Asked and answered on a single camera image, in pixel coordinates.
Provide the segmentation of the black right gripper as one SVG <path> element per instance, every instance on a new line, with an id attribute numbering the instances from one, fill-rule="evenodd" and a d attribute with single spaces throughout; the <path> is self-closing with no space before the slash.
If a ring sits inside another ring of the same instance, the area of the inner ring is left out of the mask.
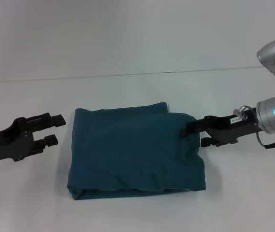
<path id="1" fill-rule="evenodd" d="M 180 130 L 179 137 L 185 138 L 191 134 L 207 132 L 209 137 L 201 139 L 201 147 L 209 147 L 234 144 L 238 142 L 239 137 L 262 131 L 256 123 L 254 108 L 243 111 L 243 114 L 246 115 L 246 119 L 237 115 L 206 116 L 204 119 L 186 123 L 185 127 Z"/>

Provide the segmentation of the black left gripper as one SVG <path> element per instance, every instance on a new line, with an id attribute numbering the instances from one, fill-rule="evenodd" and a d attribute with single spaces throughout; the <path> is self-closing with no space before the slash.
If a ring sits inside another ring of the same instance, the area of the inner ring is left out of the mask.
<path id="1" fill-rule="evenodd" d="M 56 136 L 49 135 L 43 139 L 34 140 L 33 133 L 43 128 L 66 125 L 63 116 L 51 116 L 49 113 L 18 118 L 12 125 L 0 131 L 0 160 L 11 158 L 17 162 L 25 157 L 42 153 L 46 147 L 58 144 Z"/>

